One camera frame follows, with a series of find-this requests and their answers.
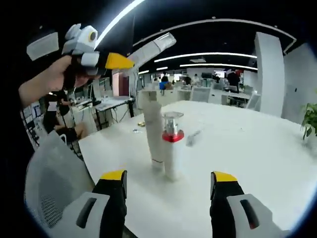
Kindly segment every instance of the white pillar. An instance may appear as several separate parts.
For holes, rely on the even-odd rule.
[[[284,102],[285,72],[281,43],[275,36],[257,32],[258,93],[261,94],[260,112],[281,117]]]

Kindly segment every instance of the human hand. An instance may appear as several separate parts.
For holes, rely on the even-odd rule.
[[[64,84],[64,72],[67,67],[71,64],[71,56],[64,56],[57,61],[55,61],[49,68],[46,69],[45,73],[45,81],[47,83],[47,87],[49,91],[59,91],[62,89]],[[91,76],[91,75],[76,75],[76,81],[74,87],[80,87],[87,83],[89,79],[98,79],[98,76]]]

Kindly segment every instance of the black ceiling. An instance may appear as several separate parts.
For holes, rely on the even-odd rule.
[[[15,3],[12,14],[18,17],[16,23],[9,21],[14,29],[13,45],[15,56],[25,75],[37,73],[44,65],[49,65],[59,53],[31,62],[25,54],[27,43],[39,31],[53,29],[59,32],[62,42],[65,32],[72,24],[92,25],[99,33],[133,0],[55,0],[24,1]],[[303,22],[297,6],[282,4],[278,1],[254,0],[145,0],[131,13],[126,15],[105,37],[98,50],[112,50],[122,54],[135,51],[148,41],[132,49],[132,44],[159,32],[162,29],[179,24],[211,19],[212,17],[244,19],[277,26],[298,39],[304,41]],[[285,48],[292,39],[276,31],[245,23],[218,22],[204,23],[172,30],[177,43],[164,51],[156,59],[200,52],[230,52],[252,54],[254,37],[257,31],[280,38]],[[191,58],[153,63],[154,59],[140,70],[155,70],[160,66],[176,69],[180,64],[190,63]],[[205,57],[211,63],[230,63],[248,65],[249,58],[212,56]]]

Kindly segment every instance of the led light strip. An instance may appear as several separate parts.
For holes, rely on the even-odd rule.
[[[112,22],[106,27],[106,29],[100,34],[99,38],[96,41],[95,48],[100,44],[100,42],[103,40],[103,38],[108,34],[108,32],[130,11],[132,11],[136,6],[138,6],[140,3],[142,3],[145,0],[135,0],[131,4],[129,4],[124,10],[122,10],[121,13],[119,13],[118,16],[112,20]]]
[[[145,70],[145,71],[142,71],[142,72],[139,72],[139,74],[144,74],[144,73],[148,73],[150,72],[149,70]]]
[[[177,59],[177,58],[182,58],[182,57],[190,57],[190,56],[243,56],[243,57],[250,57],[250,58],[255,58],[257,59],[257,56],[252,56],[252,55],[246,55],[246,54],[239,54],[239,53],[225,53],[225,52],[209,52],[209,53],[194,53],[194,54],[186,54],[186,55],[179,55],[179,56],[171,56],[167,58],[162,58],[162,59],[157,59],[154,62],[160,62],[164,60],[172,60],[172,59]]]
[[[238,67],[238,68],[247,68],[252,70],[258,70],[258,68],[235,65],[235,64],[226,64],[226,63],[191,63],[191,64],[181,64],[180,67],[190,67],[190,66],[229,66],[229,67]]]
[[[168,67],[157,68],[157,70],[168,69]]]

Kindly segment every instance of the potted plant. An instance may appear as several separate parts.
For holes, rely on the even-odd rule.
[[[317,103],[306,105],[302,127],[305,128],[303,140],[307,140],[307,144],[313,150],[317,150]]]

